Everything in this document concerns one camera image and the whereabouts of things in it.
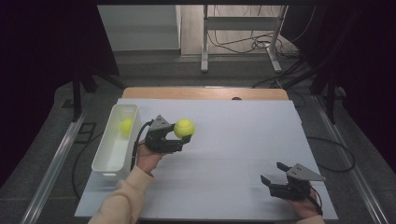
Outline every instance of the plastic container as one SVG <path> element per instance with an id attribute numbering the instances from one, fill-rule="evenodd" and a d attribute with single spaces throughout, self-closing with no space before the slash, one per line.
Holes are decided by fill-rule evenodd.
<path id="1" fill-rule="evenodd" d="M 120 123 L 125 119 L 134 121 L 129 136 L 120 130 Z M 137 105 L 114 105 L 93 159 L 92 170 L 104 180 L 117 181 L 127 177 L 131 172 L 134 141 L 141 127 Z"/>

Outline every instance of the tennis ball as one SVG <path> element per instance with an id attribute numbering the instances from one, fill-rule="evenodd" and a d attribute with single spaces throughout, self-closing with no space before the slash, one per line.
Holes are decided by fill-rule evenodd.
<path id="1" fill-rule="evenodd" d="M 134 123 L 134 121 L 132 119 L 124 119 L 120 123 L 120 130 L 121 130 L 122 134 L 125 135 L 126 137 L 129 137 L 129 135 L 131 134 L 133 123 Z"/>
<path id="2" fill-rule="evenodd" d="M 189 119 L 180 119 L 174 128 L 175 136 L 178 138 L 182 138 L 187 135 L 193 135 L 195 132 L 194 123 L 192 123 Z"/>

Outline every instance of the white table surface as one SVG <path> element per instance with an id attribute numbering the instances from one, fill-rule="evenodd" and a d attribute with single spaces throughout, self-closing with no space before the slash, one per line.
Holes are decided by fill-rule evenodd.
<path id="1" fill-rule="evenodd" d="M 191 142 L 165 156 L 153 171 L 155 182 L 148 189 L 142 218 L 298 218 L 290 205 L 271 197 L 260 179 L 264 175 L 272 183 L 286 184 L 277 161 L 300 163 L 319 173 L 292 101 L 119 99 L 118 104 L 138 105 L 143 123 L 161 114 L 169 123 L 191 119 L 195 124 Z M 167 138 L 176 139 L 173 133 Z M 115 185 L 92 172 L 76 217 L 91 217 Z M 323 217 L 337 219 L 324 183 L 312 185 L 323 201 Z"/>

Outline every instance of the forearm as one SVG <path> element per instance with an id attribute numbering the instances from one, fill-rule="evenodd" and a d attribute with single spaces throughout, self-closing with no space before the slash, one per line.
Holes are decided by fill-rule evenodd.
<path id="1" fill-rule="evenodd" d="M 317 215 L 314 217 L 302 219 L 302 220 L 296 222 L 296 224 L 325 224 L 325 223 L 324 223 L 322 216 Z"/>
<path id="2" fill-rule="evenodd" d="M 154 178 L 137 166 L 116 190 L 108 195 L 90 223 L 136 223 L 140 217 L 146 190 Z"/>

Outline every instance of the yellow ball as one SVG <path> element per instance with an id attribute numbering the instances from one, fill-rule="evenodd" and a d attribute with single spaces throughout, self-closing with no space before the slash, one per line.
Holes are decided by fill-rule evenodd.
<path id="1" fill-rule="evenodd" d="M 124 119 L 120 123 L 120 130 L 121 130 L 122 134 L 125 135 L 126 137 L 129 137 L 129 135 L 131 134 L 133 123 L 134 123 L 133 119 Z"/>
<path id="2" fill-rule="evenodd" d="M 192 123 L 189 119 L 180 119 L 174 128 L 175 136 L 178 138 L 182 138 L 187 135 L 193 135 L 195 132 L 194 123 Z"/>

